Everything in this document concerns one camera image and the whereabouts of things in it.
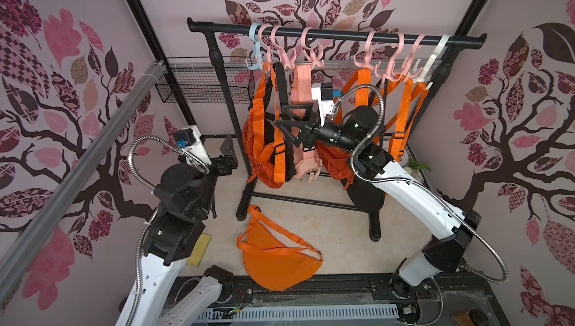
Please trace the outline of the orange backpack with black panel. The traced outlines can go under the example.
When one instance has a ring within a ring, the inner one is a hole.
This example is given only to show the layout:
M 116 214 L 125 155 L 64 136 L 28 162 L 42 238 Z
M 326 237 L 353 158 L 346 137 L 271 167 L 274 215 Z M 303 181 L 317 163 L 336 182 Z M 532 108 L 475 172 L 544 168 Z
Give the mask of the orange backpack with black panel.
M 259 180 L 272 189 L 281 188 L 286 181 L 286 144 L 283 133 L 273 123 L 280 120 L 279 105 L 273 118 L 267 118 L 269 100 L 276 100 L 276 73 L 273 64 L 263 65 L 262 77 L 255 90 L 252 108 L 243 127 L 243 147 L 251 165 L 247 183 Z

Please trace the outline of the small black sling bag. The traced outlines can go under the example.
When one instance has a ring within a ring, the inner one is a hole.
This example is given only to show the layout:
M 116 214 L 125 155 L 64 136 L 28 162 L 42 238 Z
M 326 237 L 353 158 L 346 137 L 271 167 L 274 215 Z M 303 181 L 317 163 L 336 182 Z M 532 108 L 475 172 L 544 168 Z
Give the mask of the small black sling bag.
M 385 81 L 383 91 L 380 91 L 384 105 L 387 104 L 388 86 L 389 81 Z M 375 101 L 376 96 L 374 92 L 370 92 L 368 102 L 371 104 L 379 103 Z M 354 181 L 353 184 L 347 188 L 347 195 L 350 197 L 354 207 L 365 213 L 378 212 L 382 209 L 386 198 L 386 194 L 383 191 L 362 180 Z

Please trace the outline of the bright orange waist bag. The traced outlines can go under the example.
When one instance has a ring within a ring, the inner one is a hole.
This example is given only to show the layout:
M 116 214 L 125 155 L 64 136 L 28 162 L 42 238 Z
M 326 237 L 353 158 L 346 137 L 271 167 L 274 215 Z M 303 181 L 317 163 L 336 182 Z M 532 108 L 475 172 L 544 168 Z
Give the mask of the bright orange waist bag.
M 407 78 L 404 81 L 404 77 L 400 81 L 389 81 L 384 77 L 376 86 L 380 86 L 381 83 L 387 83 L 387 91 L 383 91 L 383 96 L 388 96 L 402 83 L 404 84 L 404 90 L 401 98 L 401 103 L 398 112 L 393 116 L 384 126 L 381 126 L 377 132 L 377 136 L 374 141 L 380 141 L 380 134 L 388 131 L 392 126 L 395 127 L 389 139 L 389 154 L 395 159 L 395 161 L 400 161 L 404 155 L 404 150 L 407 145 L 407 140 L 410 136 L 410 131 L 413 126 L 410 118 L 411 104 L 417 98 L 419 99 L 416 106 L 414 116 L 417 115 L 419 110 L 422 108 L 423 101 L 428 95 L 429 89 L 428 85 L 424 81 L 414 82 L 413 80 Z

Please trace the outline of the orange bag underneath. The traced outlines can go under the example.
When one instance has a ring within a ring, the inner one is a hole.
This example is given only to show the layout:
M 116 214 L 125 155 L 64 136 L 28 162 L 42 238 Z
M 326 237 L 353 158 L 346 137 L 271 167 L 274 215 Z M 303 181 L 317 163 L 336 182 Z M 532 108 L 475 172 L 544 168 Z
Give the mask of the orange bag underneath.
M 247 274 L 261 287 L 282 292 L 309 280 L 323 264 L 321 252 L 250 206 L 246 232 L 237 238 Z

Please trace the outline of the dark orange backpack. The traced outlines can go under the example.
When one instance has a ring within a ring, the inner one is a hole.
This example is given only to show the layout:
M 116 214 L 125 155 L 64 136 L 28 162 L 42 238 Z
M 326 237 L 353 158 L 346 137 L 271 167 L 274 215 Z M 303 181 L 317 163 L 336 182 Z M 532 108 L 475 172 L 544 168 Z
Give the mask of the dark orange backpack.
M 350 80 L 348 80 L 344 88 L 341 90 L 341 94 L 344 95 L 354 86 L 363 84 L 371 84 L 371 71 L 368 68 L 355 71 Z M 347 165 L 347 160 L 349 159 L 348 153 L 337 149 L 336 147 L 325 146 L 319 142 L 316 143 L 316 151 L 328 173 L 333 179 L 340 181 L 344 185 L 344 190 L 346 191 L 354 181 L 353 172 Z

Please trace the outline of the black and orange bag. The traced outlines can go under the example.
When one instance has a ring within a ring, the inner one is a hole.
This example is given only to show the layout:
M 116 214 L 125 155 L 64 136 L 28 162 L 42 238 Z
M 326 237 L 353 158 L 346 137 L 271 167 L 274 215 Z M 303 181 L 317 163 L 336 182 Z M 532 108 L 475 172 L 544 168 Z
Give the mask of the black and orange bag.
M 277 103 L 277 106 L 280 109 L 280 116 L 281 116 L 281 111 L 282 111 L 282 106 L 284 105 L 289 105 L 289 100 L 288 100 L 288 89 L 287 89 L 287 78 L 285 75 L 285 70 L 284 67 L 282 66 L 281 62 L 274 62 L 273 63 L 273 69 L 275 71 L 275 75 L 276 75 L 276 86 L 275 86 L 275 91 L 277 91 L 278 96 L 279 96 L 279 102 Z M 270 98 L 271 98 L 271 87 L 272 87 L 272 82 L 271 80 L 269 80 L 269 77 L 266 77 L 268 79 L 266 79 L 266 91 L 265 91 L 265 96 L 264 96 L 264 109 L 266 109 L 269 105 L 270 102 Z M 274 113 L 268 113 L 267 111 L 265 112 L 265 122 L 266 122 L 266 130 L 269 131 L 268 129 L 270 129 L 271 126 L 275 125 L 275 114 Z M 289 143 L 289 141 L 286 140 L 285 136 L 284 136 L 284 142 L 286 144 L 287 147 L 292 148 L 293 146 Z

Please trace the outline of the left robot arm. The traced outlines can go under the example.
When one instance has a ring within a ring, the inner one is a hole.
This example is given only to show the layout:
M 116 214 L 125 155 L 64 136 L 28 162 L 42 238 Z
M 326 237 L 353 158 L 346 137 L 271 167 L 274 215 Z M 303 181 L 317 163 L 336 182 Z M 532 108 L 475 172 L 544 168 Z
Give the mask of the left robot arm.
M 219 266 L 208 268 L 194 289 L 165 310 L 170 291 L 179 273 L 205 230 L 205 220 L 214 216 L 215 189 L 220 176 L 229 176 L 238 167 L 231 136 L 220 147 L 221 155 L 211 158 L 194 128 L 175 133 L 171 144 L 152 139 L 178 154 L 178 163 L 166 169 L 157 185 L 144 179 L 136 169 L 134 155 L 147 136 L 135 139 L 127 161 L 133 176 L 151 189 L 160 201 L 139 237 L 136 248 L 136 281 L 127 296 L 117 325 L 191 325 L 213 304 L 231 300 L 233 274 Z

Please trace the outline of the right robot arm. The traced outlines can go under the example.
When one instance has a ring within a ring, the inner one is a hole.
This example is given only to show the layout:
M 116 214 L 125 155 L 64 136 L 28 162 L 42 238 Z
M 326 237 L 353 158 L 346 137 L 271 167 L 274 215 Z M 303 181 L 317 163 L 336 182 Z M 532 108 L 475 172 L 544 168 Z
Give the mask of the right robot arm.
M 424 280 L 462 267 L 464 252 L 479 236 L 479 214 L 465 213 L 441 200 L 372 141 L 382 121 L 380 113 L 360 106 L 340 125 L 327 120 L 323 112 L 315 112 L 311 103 L 287 105 L 282 112 L 284 117 L 277 126 L 295 146 L 309 148 L 321 143 L 350 152 L 356 180 L 389 194 L 431 231 L 430 241 L 395 271 L 392 285 L 397 295 L 403 297 Z

